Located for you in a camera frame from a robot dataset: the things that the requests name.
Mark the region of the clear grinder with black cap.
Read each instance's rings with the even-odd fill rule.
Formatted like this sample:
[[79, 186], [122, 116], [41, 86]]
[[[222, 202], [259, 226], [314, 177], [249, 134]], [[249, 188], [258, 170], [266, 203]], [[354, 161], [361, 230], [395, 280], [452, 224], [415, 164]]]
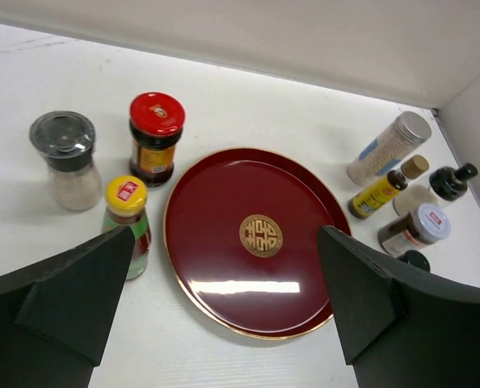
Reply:
[[53, 111], [38, 117], [29, 139], [48, 168], [53, 199], [64, 209], [81, 212], [96, 206], [103, 194], [95, 166], [95, 127], [84, 115]]

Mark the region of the white-lid dark sauce jar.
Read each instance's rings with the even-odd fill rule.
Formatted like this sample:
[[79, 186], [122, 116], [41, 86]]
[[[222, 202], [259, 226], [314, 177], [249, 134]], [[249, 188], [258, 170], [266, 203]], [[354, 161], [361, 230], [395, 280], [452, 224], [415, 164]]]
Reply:
[[451, 234], [446, 213], [437, 205], [423, 203], [398, 217], [377, 232], [377, 241], [391, 256], [398, 258], [407, 251], [420, 251], [445, 240]]

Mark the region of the small black-cap spice jar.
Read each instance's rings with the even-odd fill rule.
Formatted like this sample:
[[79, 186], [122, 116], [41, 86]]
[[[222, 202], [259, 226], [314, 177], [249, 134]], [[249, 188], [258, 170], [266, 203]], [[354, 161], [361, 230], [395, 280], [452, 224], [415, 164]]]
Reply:
[[420, 252], [415, 250], [406, 251], [404, 254], [398, 257], [403, 263], [409, 264], [425, 272], [431, 271], [431, 266], [427, 258]]

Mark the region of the tall silver-lid spice jar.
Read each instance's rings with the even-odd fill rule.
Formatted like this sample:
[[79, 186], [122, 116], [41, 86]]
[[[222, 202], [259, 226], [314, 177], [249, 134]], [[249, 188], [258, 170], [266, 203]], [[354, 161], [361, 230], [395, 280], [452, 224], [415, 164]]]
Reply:
[[431, 126], [419, 114], [402, 112], [347, 165], [347, 175], [359, 186], [366, 186], [392, 170], [431, 135]]

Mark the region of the red-lid chili sauce jar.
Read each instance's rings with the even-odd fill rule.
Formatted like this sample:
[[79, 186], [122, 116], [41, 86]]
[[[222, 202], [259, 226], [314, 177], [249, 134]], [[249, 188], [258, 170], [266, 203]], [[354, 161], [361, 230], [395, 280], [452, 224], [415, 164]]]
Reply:
[[128, 124], [133, 152], [129, 170], [147, 187], [160, 186], [171, 178], [185, 118], [183, 105], [161, 92], [142, 93], [130, 103]]

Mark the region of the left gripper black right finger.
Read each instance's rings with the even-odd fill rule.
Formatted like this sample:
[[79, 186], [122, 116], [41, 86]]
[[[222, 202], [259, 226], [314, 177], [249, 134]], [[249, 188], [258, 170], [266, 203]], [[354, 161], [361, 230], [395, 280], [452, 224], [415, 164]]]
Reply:
[[480, 288], [387, 256], [333, 226], [317, 236], [345, 362], [361, 387], [480, 387]]

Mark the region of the yellow-cap green sauce bottle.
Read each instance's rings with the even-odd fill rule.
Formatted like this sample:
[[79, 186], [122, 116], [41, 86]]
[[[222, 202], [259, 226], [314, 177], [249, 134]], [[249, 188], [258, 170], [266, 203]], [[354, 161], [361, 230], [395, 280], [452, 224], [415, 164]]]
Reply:
[[144, 182], [132, 175], [114, 178], [105, 191], [106, 210], [102, 232], [129, 226], [135, 238], [126, 280], [139, 277], [148, 264], [152, 235], [145, 210], [147, 197], [148, 190]]

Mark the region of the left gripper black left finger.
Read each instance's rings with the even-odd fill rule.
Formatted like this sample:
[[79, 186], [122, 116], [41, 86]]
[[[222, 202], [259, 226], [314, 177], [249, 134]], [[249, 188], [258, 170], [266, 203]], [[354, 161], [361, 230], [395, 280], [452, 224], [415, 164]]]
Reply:
[[121, 226], [0, 276], [0, 387], [89, 385], [134, 244]]

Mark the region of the gold-cap yellow-label bottle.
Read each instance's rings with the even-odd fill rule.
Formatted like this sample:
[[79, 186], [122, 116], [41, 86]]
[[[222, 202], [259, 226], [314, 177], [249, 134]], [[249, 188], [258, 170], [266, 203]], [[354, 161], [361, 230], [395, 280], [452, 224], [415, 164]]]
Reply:
[[403, 192], [409, 182], [420, 177], [429, 169], [428, 160], [421, 155], [414, 155], [398, 169], [388, 171], [384, 176], [367, 186], [352, 197], [347, 208], [352, 216], [366, 219]]

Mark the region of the black-top white bottle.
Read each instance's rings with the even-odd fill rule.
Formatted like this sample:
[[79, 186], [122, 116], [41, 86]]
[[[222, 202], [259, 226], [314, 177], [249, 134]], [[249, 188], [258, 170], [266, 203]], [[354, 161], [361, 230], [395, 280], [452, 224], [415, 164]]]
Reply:
[[404, 216], [421, 204], [445, 208], [463, 197], [468, 191], [468, 182], [477, 176], [477, 167], [469, 162], [457, 169], [440, 167], [419, 182], [411, 183], [395, 197], [394, 211], [398, 216]]

